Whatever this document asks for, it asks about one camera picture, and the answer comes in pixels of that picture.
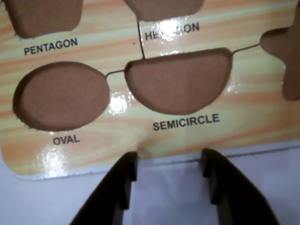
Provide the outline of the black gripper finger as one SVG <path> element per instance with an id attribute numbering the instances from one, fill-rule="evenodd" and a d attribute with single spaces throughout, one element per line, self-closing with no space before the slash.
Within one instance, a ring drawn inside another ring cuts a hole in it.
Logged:
<path id="1" fill-rule="evenodd" d="M 131 184 L 137 180 L 137 152 L 125 153 L 80 208 L 74 225 L 121 225 L 129 209 Z"/>
<path id="2" fill-rule="evenodd" d="M 210 202 L 220 225 L 278 225 L 266 198 L 225 156 L 202 151 L 202 173 L 208 179 Z"/>

